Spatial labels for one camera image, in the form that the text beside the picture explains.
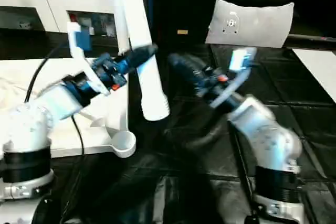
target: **white pvc pipe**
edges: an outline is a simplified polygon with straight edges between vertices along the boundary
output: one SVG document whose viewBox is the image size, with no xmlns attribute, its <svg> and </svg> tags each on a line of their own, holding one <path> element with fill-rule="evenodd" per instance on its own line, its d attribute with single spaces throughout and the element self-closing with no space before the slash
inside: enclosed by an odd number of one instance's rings
<svg viewBox="0 0 336 224">
<path fill-rule="evenodd" d="M 123 45 L 128 39 L 130 39 L 132 48 L 150 45 L 152 38 L 143 0 L 114 0 L 114 7 L 119 50 L 122 51 Z M 157 121 L 167 117 L 170 112 L 169 105 L 167 97 L 162 91 L 155 56 L 138 67 L 138 76 L 142 92 L 143 116 L 149 121 Z"/>
</svg>

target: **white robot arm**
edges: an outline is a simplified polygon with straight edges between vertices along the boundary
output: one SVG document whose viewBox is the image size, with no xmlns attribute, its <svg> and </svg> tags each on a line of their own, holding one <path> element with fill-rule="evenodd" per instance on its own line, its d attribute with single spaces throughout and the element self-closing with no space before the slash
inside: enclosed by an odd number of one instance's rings
<svg viewBox="0 0 336 224">
<path fill-rule="evenodd" d="M 78 50 L 89 39 L 89 34 L 80 29 L 73 34 L 76 35 L 73 39 L 69 36 L 72 55 L 78 53 L 73 52 L 72 42 Z M 109 95 L 109 90 L 117 91 L 124 86 L 127 83 L 124 75 L 150 59 L 156 50 L 156 45 L 139 47 L 126 51 L 116 60 L 103 54 L 91 65 L 82 58 L 83 72 L 63 78 L 43 90 L 36 99 L 9 112 L 9 129 L 1 160 L 1 223 L 58 223 L 58 208 L 48 199 L 54 178 L 48 133 L 59 121 L 89 105 L 93 97 L 101 93 Z M 135 148 L 130 148 L 116 154 L 128 157 L 134 151 Z"/>
<path fill-rule="evenodd" d="M 194 85 L 197 96 L 212 108 L 220 106 L 228 113 L 228 120 L 249 141 L 257 159 L 254 211 L 261 218 L 303 224 L 298 185 L 300 167 L 296 161 L 302 151 L 300 139 L 280 126 L 274 114 L 256 98 L 250 95 L 243 98 L 235 92 L 248 78 L 255 54 L 255 48 L 234 50 L 229 67 L 237 73 L 234 80 L 190 55 L 171 54 L 169 61 Z M 249 216 L 245 223 L 258 223 L 258 219 Z"/>
</svg>

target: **white cloth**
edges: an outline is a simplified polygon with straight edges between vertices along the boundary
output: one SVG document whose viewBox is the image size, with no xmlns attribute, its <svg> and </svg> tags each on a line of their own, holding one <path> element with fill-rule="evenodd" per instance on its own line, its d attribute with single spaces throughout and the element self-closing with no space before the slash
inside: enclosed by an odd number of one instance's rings
<svg viewBox="0 0 336 224">
<path fill-rule="evenodd" d="M 294 3 L 243 7 L 217 0 L 206 43 L 281 48 L 292 24 Z"/>
</svg>

